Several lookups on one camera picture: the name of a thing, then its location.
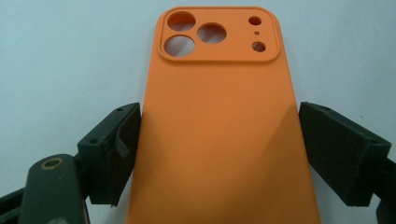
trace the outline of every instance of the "white surface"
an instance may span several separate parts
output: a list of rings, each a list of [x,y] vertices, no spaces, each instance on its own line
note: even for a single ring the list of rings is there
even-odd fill
[[[272,11],[298,103],[326,105],[396,143],[395,1],[0,1],[0,195],[23,187],[36,161],[76,154],[112,109],[143,103],[156,20],[198,4]],[[375,223],[376,197],[349,208],[313,179],[322,223]],[[123,223],[128,191],[117,208],[88,203],[92,223]]]

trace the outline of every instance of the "silicone phone case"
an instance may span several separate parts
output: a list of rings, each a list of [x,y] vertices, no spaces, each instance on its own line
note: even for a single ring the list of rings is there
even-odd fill
[[[207,25],[225,38],[206,43]],[[168,54],[174,36],[193,51]],[[319,222],[276,17],[259,7],[163,13],[126,223]]]

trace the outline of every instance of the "small hole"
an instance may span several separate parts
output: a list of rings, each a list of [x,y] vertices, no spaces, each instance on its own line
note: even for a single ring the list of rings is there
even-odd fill
[[[177,12],[168,19],[168,26],[178,32],[188,31],[194,25],[195,18],[188,12]]]
[[[252,25],[260,25],[262,24],[262,19],[258,18],[258,17],[250,17],[248,19],[248,22]]]
[[[198,30],[198,37],[206,44],[218,44],[223,41],[227,33],[224,28],[218,24],[207,24],[203,25]]]
[[[99,142],[99,140],[97,140],[96,138],[93,138],[93,139],[90,140],[91,144],[96,144],[98,142]]]
[[[257,52],[264,52],[265,45],[262,42],[254,42],[251,47],[256,50]]]
[[[55,167],[59,166],[62,163],[62,159],[61,158],[53,158],[53,159],[49,159],[47,161],[44,161],[41,164],[41,169],[42,170],[52,170]]]
[[[177,35],[165,42],[166,53],[174,57],[184,57],[194,50],[194,42],[184,35]]]

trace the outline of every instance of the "orange phone case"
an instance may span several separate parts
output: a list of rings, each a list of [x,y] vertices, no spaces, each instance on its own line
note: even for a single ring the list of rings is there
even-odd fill
[[[175,31],[175,24],[189,23]],[[225,31],[206,43],[206,25]],[[194,49],[168,54],[186,36]],[[158,20],[126,223],[319,223],[276,17],[177,7]]]

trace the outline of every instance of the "white backdrop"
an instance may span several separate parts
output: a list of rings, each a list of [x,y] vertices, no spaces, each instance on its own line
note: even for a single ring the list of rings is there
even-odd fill
[[[143,103],[158,17],[176,6],[259,6],[280,21],[297,101],[326,105],[396,143],[396,2],[0,1],[0,195],[111,110]],[[396,161],[396,149],[389,155]],[[375,223],[379,200],[346,207],[313,171],[322,223]],[[90,205],[93,224],[123,223]]]

